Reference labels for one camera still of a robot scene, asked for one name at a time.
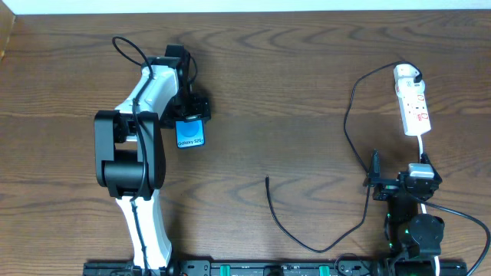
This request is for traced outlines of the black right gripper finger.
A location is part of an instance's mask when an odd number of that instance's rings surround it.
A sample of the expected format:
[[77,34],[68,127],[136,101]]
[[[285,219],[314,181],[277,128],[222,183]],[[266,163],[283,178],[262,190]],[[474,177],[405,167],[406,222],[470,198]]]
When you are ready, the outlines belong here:
[[434,166],[432,165],[430,158],[426,153],[422,153],[420,155],[420,165],[421,165],[421,171],[429,173],[429,172],[436,172]]
[[371,165],[369,171],[367,173],[367,177],[369,179],[376,179],[381,176],[381,164],[380,164],[380,156],[377,149],[375,149],[371,156]]

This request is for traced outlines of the blue screen smartphone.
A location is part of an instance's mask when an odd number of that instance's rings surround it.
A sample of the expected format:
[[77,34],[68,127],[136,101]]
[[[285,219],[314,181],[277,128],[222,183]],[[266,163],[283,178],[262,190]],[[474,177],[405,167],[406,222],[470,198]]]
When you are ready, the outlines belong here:
[[205,142],[203,121],[176,121],[176,143],[179,149],[203,146]]

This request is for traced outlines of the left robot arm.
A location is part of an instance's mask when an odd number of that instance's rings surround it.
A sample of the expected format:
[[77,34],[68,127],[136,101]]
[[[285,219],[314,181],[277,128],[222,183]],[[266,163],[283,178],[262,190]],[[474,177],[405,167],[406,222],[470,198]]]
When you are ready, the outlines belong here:
[[161,131],[175,130],[180,149],[205,145],[211,108],[207,97],[193,92],[196,76],[189,68],[195,63],[179,44],[167,45],[162,56],[143,56],[128,98],[94,117],[96,178],[124,213],[134,249],[130,274],[180,274],[160,206],[166,177]]

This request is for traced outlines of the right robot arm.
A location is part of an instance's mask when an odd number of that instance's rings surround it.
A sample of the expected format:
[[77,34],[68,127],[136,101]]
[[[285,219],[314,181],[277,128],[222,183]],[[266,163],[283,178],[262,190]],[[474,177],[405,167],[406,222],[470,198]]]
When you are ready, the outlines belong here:
[[433,197],[442,179],[427,154],[418,163],[410,163],[395,179],[381,176],[377,150],[364,185],[374,189],[373,200],[387,203],[384,235],[390,253],[373,266],[375,275],[435,275],[435,257],[441,254],[444,221],[419,211],[420,203]]

